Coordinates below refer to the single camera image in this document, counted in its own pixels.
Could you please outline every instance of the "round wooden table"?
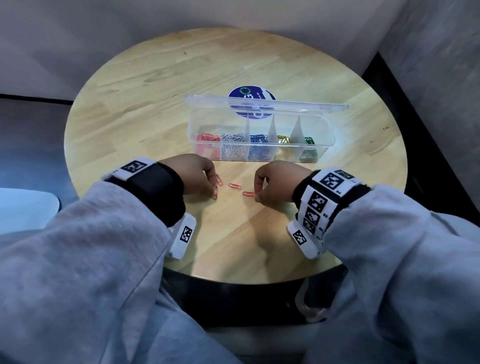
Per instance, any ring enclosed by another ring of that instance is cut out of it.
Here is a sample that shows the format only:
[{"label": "round wooden table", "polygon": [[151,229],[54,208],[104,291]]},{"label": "round wooden table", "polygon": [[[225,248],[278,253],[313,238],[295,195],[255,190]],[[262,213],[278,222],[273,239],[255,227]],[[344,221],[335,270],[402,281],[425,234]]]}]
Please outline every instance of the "round wooden table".
[{"label": "round wooden table", "polygon": [[[397,124],[380,97],[353,71],[302,43],[273,34],[208,28],[138,44],[103,65],[70,111],[65,157],[79,196],[100,176],[136,156],[163,159],[191,153],[185,94],[227,96],[242,85],[279,100],[349,104],[328,116],[336,144],[316,164],[337,166],[368,185],[404,190],[407,155]],[[299,279],[340,262],[331,254],[305,258],[288,235],[293,204],[265,207],[228,183],[253,190],[260,162],[216,161],[225,185],[218,199],[185,197],[197,219],[189,248],[165,266],[219,282],[260,284]]]}]

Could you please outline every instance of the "gray sweatshirt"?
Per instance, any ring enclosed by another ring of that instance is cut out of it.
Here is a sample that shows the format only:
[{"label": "gray sweatshirt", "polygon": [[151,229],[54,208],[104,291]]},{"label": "gray sweatshirt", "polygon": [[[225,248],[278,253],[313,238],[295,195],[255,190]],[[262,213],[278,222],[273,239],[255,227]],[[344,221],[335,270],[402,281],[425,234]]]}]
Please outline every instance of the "gray sweatshirt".
[{"label": "gray sweatshirt", "polygon": [[[386,186],[342,210],[324,244],[349,274],[305,363],[480,362],[473,240]],[[0,237],[0,363],[238,363],[159,292],[168,241],[108,182]]]}]

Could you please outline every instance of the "left hand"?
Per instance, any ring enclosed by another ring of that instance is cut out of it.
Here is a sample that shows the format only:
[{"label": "left hand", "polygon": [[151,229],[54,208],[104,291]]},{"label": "left hand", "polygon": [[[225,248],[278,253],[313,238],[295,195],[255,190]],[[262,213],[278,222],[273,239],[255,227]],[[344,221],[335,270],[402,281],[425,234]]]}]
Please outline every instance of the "left hand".
[{"label": "left hand", "polygon": [[212,197],[216,172],[211,160],[198,154],[180,154],[159,162],[169,166],[180,176],[184,185],[183,194]]}]

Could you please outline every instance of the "paper clip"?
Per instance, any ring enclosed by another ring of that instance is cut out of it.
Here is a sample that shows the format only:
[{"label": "paper clip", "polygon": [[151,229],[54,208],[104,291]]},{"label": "paper clip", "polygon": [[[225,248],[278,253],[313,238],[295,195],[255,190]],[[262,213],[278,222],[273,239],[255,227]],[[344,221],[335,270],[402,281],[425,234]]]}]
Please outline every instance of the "paper clip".
[{"label": "paper clip", "polygon": [[237,190],[241,190],[241,186],[239,184],[229,183],[228,186],[231,188],[236,188]]}]

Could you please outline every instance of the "gray wall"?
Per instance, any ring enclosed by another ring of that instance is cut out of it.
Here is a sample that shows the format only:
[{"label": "gray wall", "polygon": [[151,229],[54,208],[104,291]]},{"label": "gray wall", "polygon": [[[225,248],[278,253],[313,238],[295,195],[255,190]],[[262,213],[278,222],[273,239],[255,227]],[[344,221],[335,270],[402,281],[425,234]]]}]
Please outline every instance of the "gray wall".
[{"label": "gray wall", "polygon": [[114,55],[172,31],[236,26],[362,73],[405,0],[0,0],[0,93],[73,100]]},{"label": "gray wall", "polygon": [[480,208],[480,1],[409,0],[380,54]]}]

